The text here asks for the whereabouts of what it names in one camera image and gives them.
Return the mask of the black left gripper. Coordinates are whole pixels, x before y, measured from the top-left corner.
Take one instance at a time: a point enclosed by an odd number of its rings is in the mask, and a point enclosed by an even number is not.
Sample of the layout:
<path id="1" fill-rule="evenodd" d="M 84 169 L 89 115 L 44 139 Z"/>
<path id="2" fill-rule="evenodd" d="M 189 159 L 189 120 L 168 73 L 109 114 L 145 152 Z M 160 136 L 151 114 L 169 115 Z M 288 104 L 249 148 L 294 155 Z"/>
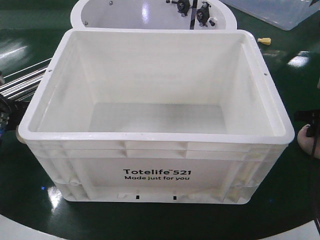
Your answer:
<path id="1" fill-rule="evenodd" d="M 17 101 L 0 94 L 0 143 L 2 135 L 17 129 L 19 125 L 19 104 Z"/>

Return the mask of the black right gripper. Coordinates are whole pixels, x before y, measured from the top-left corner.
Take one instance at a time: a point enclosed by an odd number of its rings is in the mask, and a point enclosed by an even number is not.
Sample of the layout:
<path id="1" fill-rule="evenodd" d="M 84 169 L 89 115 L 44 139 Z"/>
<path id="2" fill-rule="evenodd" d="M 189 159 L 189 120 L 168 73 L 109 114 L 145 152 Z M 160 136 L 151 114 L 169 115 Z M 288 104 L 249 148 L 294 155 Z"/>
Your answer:
<path id="1" fill-rule="evenodd" d="M 304 122 L 309 125 L 306 137 L 318 137 L 320 134 L 320 110 L 300 110 L 294 113 L 294 121 Z"/>

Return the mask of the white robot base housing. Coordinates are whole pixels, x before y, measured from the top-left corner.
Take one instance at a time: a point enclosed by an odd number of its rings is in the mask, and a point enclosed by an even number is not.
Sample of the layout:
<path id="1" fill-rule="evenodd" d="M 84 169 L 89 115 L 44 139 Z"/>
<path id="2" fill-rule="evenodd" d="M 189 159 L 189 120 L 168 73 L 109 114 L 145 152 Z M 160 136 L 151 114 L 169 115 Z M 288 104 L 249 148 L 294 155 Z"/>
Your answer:
<path id="1" fill-rule="evenodd" d="M 202 1 L 211 5 L 210 15 L 216 25 L 200 27 L 196 12 Z M 235 30 L 237 20 L 219 0 L 189 0 L 187 16 L 178 13 L 177 5 L 165 0 L 79 0 L 71 10 L 75 29 L 151 29 L 151 30 Z"/>

